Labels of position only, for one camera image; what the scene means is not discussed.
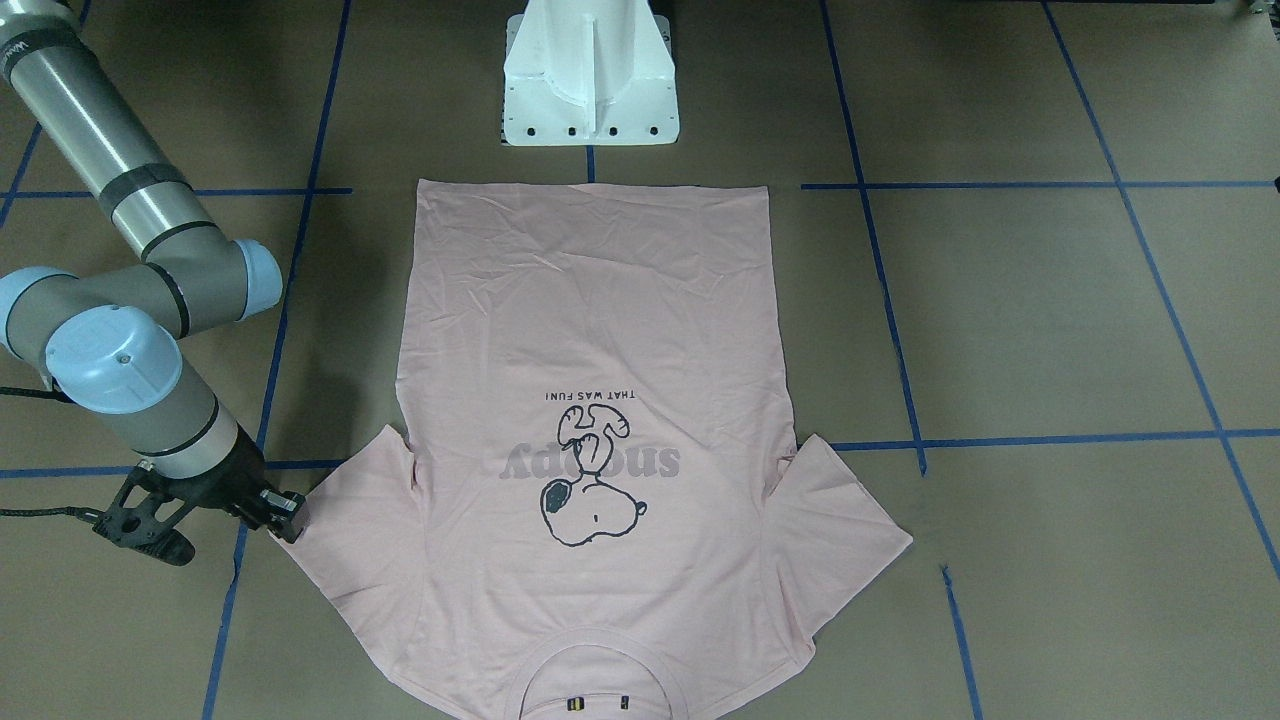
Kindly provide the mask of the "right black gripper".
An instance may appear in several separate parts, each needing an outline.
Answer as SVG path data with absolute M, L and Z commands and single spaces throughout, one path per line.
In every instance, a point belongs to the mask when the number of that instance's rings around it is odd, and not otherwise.
M 308 519 L 306 495 L 279 491 L 268 482 L 262 452 L 244 430 L 237 430 L 228 455 L 210 470 L 179 479 L 178 497 L 196 507 L 227 511 L 251 529 L 266 527 L 287 544 L 298 541 Z

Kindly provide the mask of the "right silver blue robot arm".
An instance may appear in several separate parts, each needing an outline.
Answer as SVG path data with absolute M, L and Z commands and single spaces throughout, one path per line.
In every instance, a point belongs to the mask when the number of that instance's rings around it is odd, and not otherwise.
M 3 79 L 137 258 L 92 277 L 29 266 L 3 278 L 3 347 L 140 459 L 108 509 L 70 515 L 179 566 L 195 551 L 177 527 L 195 509 L 297 541 L 305 497 L 266 479 L 261 450 L 179 346 L 276 306 L 276 259 L 259 242 L 227 238 L 65 3 L 3 4 Z

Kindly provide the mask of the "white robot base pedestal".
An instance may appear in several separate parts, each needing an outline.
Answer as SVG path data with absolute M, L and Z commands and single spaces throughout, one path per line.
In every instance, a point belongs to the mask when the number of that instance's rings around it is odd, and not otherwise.
M 669 18 L 649 1 L 530 1 L 506 22 L 500 137 L 652 146 L 681 133 Z

